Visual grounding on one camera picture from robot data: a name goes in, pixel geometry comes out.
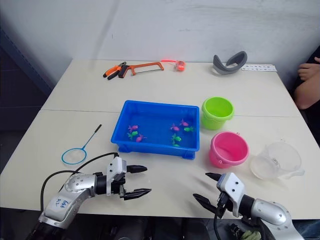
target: toy fish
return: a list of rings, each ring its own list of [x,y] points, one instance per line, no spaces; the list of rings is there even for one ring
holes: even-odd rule
[[[172,123],[172,126],[170,127],[170,130],[173,130],[173,131],[180,131],[180,128],[178,126],[176,126],[174,123]]]
[[[140,142],[142,141],[142,139],[146,139],[146,137],[143,136],[142,134],[140,134],[140,136],[138,136],[135,141],[136,141],[137,143],[140,143]]]
[[[130,140],[132,140],[132,138],[133,138],[134,136],[137,136],[137,135],[138,135],[138,132],[137,132],[137,131],[133,131],[133,132],[127,133],[127,134],[128,134],[128,138],[130,138]]]
[[[185,130],[186,132],[193,132],[194,131],[194,127],[191,126],[191,127],[185,127],[183,130]]]
[[[180,122],[180,126],[184,126],[184,127],[188,127],[189,123],[187,123],[186,121],[184,121],[184,119],[182,118],[181,122]]]
[[[128,130],[130,133],[132,133],[132,131],[137,130],[137,129],[138,129],[138,125],[133,125],[133,126],[129,125],[129,127],[128,127]]]
[[[176,134],[173,134],[171,140],[172,141],[181,142],[182,138],[177,136]]]

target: white strip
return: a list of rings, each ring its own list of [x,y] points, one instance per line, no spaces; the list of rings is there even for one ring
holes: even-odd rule
[[[272,64],[245,64],[241,68],[243,71],[276,72],[275,65]]]

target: robotic arm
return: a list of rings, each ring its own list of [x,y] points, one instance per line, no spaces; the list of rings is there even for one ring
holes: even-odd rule
[[[38,223],[26,239],[61,239],[64,230],[69,227],[75,218],[81,204],[86,199],[93,198],[96,195],[119,194],[120,198],[124,200],[136,199],[146,195],[151,189],[140,188],[132,192],[126,192],[124,188],[127,172],[140,173],[146,170],[147,168],[144,166],[127,166],[125,160],[116,156],[107,167],[106,175],[103,175],[102,172],[71,175],[41,213]]]
[[[234,173],[229,172],[222,175],[206,173],[206,175],[217,181],[216,187],[221,193],[217,207],[211,205],[207,198],[196,193],[193,194],[205,209],[216,214],[219,218],[223,217],[227,209],[237,218],[242,215],[246,219],[255,220],[266,232],[265,238],[267,239],[304,239],[295,229],[290,213],[284,206],[245,195],[245,185]]]

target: clear measuring cup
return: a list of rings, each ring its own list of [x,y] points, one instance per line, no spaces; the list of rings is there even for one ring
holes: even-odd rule
[[[284,176],[302,176],[301,157],[296,149],[284,142],[274,142],[267,146],[250,163],[251,171],[260,179],[275,179]]]

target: pink toy fish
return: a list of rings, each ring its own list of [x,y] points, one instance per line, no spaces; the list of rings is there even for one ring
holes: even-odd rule
[[[140,134],[140,136],[138,136],[135,141],[137,143],[140,143],[142,141],[142,139],[146,139],[146,137]]]
[[[129,125],[129,127],[128,127],[128,130],[130,133],[132,133],[132,131],[137,130],[137,129],[138,129],[138,125],[133,125],[133,126]]]
[[[189,123],[187,123],[186,121],[184,121],[184,119],[182,118],[181,122],[180,122],[180,126],[184,126],[184,127],[188,127]]]
[[[178,132],[180,130],[180,128],[177,127],[174,123],[172,123],[172,126],[170,127],[170,130]]]

